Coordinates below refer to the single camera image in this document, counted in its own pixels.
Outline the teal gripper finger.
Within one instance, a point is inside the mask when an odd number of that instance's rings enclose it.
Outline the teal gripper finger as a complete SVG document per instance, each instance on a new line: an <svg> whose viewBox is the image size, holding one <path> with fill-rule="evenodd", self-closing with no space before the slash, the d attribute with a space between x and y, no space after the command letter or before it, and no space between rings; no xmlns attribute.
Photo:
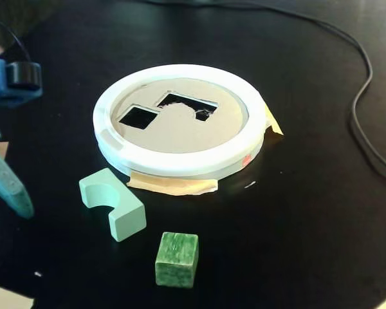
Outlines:
<svg viewBox="0 0 386 309"><path fill-rule="evenodd" d="M34 215L33 203L26 187L4 159L0 157L0 198L17 215L30 219Z"/></svg>

